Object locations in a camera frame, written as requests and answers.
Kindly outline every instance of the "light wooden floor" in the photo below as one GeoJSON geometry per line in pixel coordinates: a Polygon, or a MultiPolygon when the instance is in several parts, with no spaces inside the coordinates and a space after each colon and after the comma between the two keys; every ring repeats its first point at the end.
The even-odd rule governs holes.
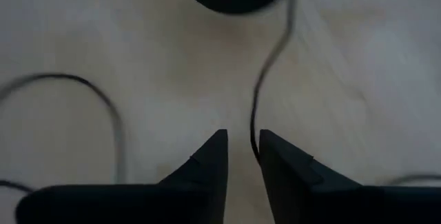
{"type": "MultiPolygon", "coordinates": [[[[194,0],[0,0],[0,83],[57,71],[100,85],[123,113],[131,183],[157,182],[227,128],[225,223],[272,223],[248,121],[285,2],[228,17],[194,0]]],[[[439,2],[299,0],[258,127],[361,183],[441,173],[439,2]]],[[[74,83],[38,83],[1,106],[0,178],[111,183],[112,149],[105,108],[74,83]]],[[[0,189],[1,223],[20,197],[0,189]]]]}

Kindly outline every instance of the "wooden floor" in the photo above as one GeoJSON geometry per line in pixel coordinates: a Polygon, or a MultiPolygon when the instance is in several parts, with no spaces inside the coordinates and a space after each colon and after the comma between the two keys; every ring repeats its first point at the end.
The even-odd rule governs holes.
{"type": "MultiPolygon", "coordinates": [[[[441,173],[439,2],[299,0],[258,129],[361,183],[441,173]]],[[[248,122],[285,6],[229,17],[194,0],[0,0],[0,83],[68,72],[102,87],[123,114],[130,183],[157,182],[228,129],[225,223],[272,223],[248,122]]],[[[80,85],[36,83],[0,108],[0,178],[112,183],[112,155],[105,107],[80,85]]],[[[0,189],[1,223],[20,197],[0,189]]]]}

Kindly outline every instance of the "floor surface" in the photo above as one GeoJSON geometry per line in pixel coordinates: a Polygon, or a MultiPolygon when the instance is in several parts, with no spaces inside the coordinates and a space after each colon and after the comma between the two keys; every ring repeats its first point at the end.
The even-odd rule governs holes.
{"type": "MultiPolygon", "coordinates": [[[[258,129],[361,183],[441,173],[439,2],[299,0],[258,129]]],[[[157,182],[228,129],[225,223],[272,223],[248,122],[285,5],[229,17],[194,0],[0,0],[0,83],[68,72],[98,84],[123,113],[130,183],[157,182]]],[[[112,183],[110,124],[81,85],[23,89],[0,108],[0,178],[112,183]]],[[[13,222],[20,197],[0,189],[0,223],[13,222]]]]}

